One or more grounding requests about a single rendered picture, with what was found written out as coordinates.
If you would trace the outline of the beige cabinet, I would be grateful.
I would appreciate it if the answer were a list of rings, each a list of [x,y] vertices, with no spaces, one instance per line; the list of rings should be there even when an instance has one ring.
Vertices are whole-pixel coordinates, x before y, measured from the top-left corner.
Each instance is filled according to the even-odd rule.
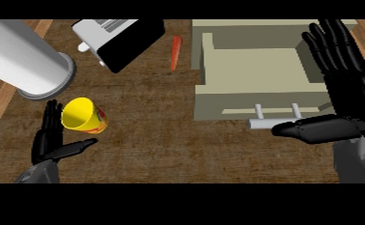
[[[216,49],[294,48],[316,19],[192,19],[190,68],[199,69],[202,34],[213,34]]]

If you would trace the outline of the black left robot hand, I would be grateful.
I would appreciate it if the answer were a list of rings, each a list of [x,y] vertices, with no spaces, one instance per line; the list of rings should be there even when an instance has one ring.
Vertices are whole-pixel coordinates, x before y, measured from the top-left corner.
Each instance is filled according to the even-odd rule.
[[[69,144],[62,143],[63,125],[60,124],[60,109],[62,104],[57,103],[54,99],[49,100],[41,127],[35,132],[32,141],[32,164],[38,164],[49,159],[53,162],[59,162],[63,158],[81,154],[86,149],[99,142],[96,138],[90,138]]]

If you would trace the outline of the large grey cylinder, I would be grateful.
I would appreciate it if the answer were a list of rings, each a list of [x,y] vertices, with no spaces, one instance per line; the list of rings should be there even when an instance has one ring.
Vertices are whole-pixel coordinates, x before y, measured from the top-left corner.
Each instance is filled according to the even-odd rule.
[[[19,19],[0,19],[0,79],[31,100],[54,98],[77,72],[71,57],[56,52]]]

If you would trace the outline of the white and black toaster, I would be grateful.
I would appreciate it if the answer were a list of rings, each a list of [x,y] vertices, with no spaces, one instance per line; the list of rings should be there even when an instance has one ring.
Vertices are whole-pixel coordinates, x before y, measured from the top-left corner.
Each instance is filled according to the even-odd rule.
[[[81,19],[71,29],[81,40],[78,51],[90,51],[114,73],[127,67],[165,33],[161,18]]]

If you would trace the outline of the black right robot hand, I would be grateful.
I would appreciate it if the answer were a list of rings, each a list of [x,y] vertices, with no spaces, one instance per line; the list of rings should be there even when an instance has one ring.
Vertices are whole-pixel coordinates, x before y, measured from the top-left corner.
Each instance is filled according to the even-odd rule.
[[[365,57],[349,30],[338,19],[309,24],[303,40],[323,74],[334,114],[276,125],[273,136],[307,144],[360,138],[365,135]]]

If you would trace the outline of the beige open drawer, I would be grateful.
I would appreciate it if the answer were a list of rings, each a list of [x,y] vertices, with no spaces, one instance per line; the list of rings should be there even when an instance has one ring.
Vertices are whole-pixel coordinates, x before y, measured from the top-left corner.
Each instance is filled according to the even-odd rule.
[[[257,104],[266,117],[288,117],[292,103],[306,117],[334,111],[307,46],[216,49],[213,35],[205,33],[193,119],[254,119]]]

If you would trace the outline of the yellow cup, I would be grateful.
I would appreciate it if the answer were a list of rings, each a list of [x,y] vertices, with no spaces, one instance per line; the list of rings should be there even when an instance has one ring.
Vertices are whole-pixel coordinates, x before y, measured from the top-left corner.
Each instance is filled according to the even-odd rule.
[[[75,98],[62,109],[60,123],[71,130],[99,134],[106,129],[108,118],[88,98]]]

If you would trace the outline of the orange carrot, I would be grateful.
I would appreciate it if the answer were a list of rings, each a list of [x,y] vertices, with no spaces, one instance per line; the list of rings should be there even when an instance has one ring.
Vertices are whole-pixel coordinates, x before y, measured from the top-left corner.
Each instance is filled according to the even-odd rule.
[[[182,45],[183,45],[183,37],[174,36],[173,37],[173,45],[171,45],[171,71],[174,71],[176,67],[177,67]]]

